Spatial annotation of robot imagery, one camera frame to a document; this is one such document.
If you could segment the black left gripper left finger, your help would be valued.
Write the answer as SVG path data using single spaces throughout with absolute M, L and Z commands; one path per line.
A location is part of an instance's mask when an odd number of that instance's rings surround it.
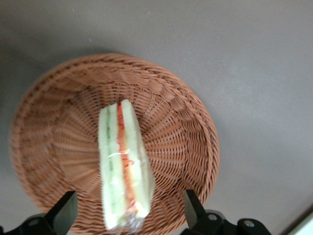
M 2 235 L 66 235 L 77 218 L 77 192 L 67 191 L 47 212 L 28 217 L 10 231 L 0 228 Z

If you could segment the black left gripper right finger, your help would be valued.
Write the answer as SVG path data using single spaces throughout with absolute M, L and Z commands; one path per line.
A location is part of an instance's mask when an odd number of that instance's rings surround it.
M 215 210 L 205 210 L 196 195 L 188 189 L 184 193 L 184 213 L 188 224 L 183 235 L 269 235 L 269 230 L 258 220 L 243 218 L 237 224 L 226 220 Z

